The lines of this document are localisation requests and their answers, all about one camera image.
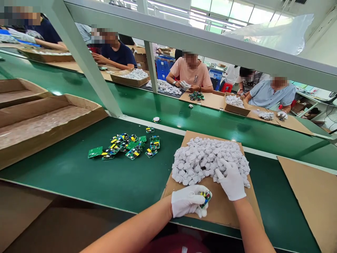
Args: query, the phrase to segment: person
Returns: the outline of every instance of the person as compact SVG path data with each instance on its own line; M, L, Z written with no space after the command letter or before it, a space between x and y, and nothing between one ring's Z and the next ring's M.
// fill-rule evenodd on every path
M226 70L226 78L220 84L219 91L222 90L225 83L234 85L236 79L238 78L240 67L238 65L230 64Z
M207 66L198 60L198 55L184 52L183 57L180 57L172 66L166 81L177 87L182 87L181 81L185 81L191 88L191 92L202 91L212 92L213 85Z
M108 32L105 29L98 29L98 32L104 40L101 54L92 53L98 64L110 64L121 70L137 68L131 49L118 40L117 32Z
M226 171L227 177L224 177L221 171L216 169L221 186L236 211L245 252L275 252L246 197L244 180L237 166L228 166ZM172 218L182 217L188 213L197 212L197 210L200 211L198 205L205 202L205 198L199 195L202 191L208 191L208 189L202 185L193 185L173 191L171 195L159 200L154 205L103 235L82 250L81 253L129 253L142 251ZM172 249L173 243L170 242L169 245L157 244L159 249L151 252L168 252L169 247ZM186 244L187 242L182 241L180 245L176 245L176 248L170 252L185 252L182 249L183 246L186 247ZM191 252L207 251L199 249Z
M152 43L152 48L154 56L158 56L159 54L161 54L161 49L157 43Z
M269 79L270 76L268 74L240 67L239 76L236 79L236 82L239 83L239 90L237 94L244 95L259 82Z
M60 36L43 13L23 12L25 33L9 28L9 33L18 40L37 44L42 47L67 50Z
M258 83L247 93L245 100L251 105L256 105L266 109L271 108L278 102L282 104L282 111L278 116L288 119L291 103L295 98L296 88L290 84L285 77L274 77L273 80L266 80Z

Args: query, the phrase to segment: blue plastic crate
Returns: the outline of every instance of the blue plastic crate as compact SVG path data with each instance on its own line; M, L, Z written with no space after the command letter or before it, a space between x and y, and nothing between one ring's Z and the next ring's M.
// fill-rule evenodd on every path
M176 59L170 56L161 55L156 57L158 79L166 80L166 77L169 74L170 69L172 68L175 61Z

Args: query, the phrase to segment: white shirt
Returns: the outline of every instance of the white shirt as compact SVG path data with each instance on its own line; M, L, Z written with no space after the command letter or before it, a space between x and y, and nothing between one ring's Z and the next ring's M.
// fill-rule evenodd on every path
M239 71L240 71L240 67L237 66L236 68L234 68L235 65L233 64L230 64L226 70L226 78L225 78L225 83L228 83L228 84L232 84L234 85L235 84L235 81L239 75Z
M152 47L153 47L153 55L154 56L158 56L157 49L160 49L159 45L157 43L152 43Z

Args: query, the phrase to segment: cardboard tray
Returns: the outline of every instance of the cardboard tray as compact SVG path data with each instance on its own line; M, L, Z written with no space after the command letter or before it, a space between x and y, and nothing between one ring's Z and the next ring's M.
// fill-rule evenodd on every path
M22 52L25 56L28 57L28 59L40 61L44 63L49 62L68 62L68 61L75 61L73 56L53 56L53 55L43 55L43 54L37 54L33 51L42 51L42 52L50 52L50 53L67 53L69 51L66 50L54 50L54 49L26 49L26 48L18 48L20 52Z
M69 94L0 110L0 170L104 119L97 103Z
M213 137L209 135L186 131L186 134L185 134L185 137L184 137L184 140L181 146L186 147L190 139L195 138L197 136L199 136L200 138L210 138L210 139L216 139L216 140L221 140L221 141L227 141L225 139L221 139L221 138L217 138L217 137ZM243 147L241 143L238 143L238 144L240 145L241 152L244 155L244 151L243 151ZM253 182L250 178L250 175L248 175L248 181L250 182L251 187L250 189L245 188L247 199L252 205L259 223L263 227L261 213L260 213L260 209L257 203L257 199L255 196L254 187L253 187ZM206 186L213 194L212 199L209 202L209 207L207 209L207 216L203 217L201 220L218 223L220 225L239 229L239 221L238 221L233 203L228 200L228 197L225 191L222 189L221 185L218 183L214 183L211 177L204 178L200 182L200 184ZM171 172L168 178L165 190L163 192L162 198L172 194L173 191L180 190L184 187L185 186L183 184L177 183L172 178L172 172ZM192 217L195 219L200 219L197 214L188 214L186 216Z
M240 107L237 107L235 105L227 104L226 103L226 96L236 96L236 97L240 98L241 100L244 100L242 96L226 92L226 94L224 96L224 110L225 111L235 112L235 113L243 115L243 116L247 116L250 113L250 110L248 110L248 109L240 108Z
M321 251L336 253L336 175L284 157L277 158Z
M133 86L133 87L141 87L142 85L148 83L151 79L150 72L148 71L145 71L148 74L148 77L142 80L133 80L133 79L121 77L123 75L129 74L132 71L133 70L122 70L122 71L113 73L111 74L111 80L118 84L124 84L128 86Z
M0 108L51 96L46 89L22 78L0 80Z

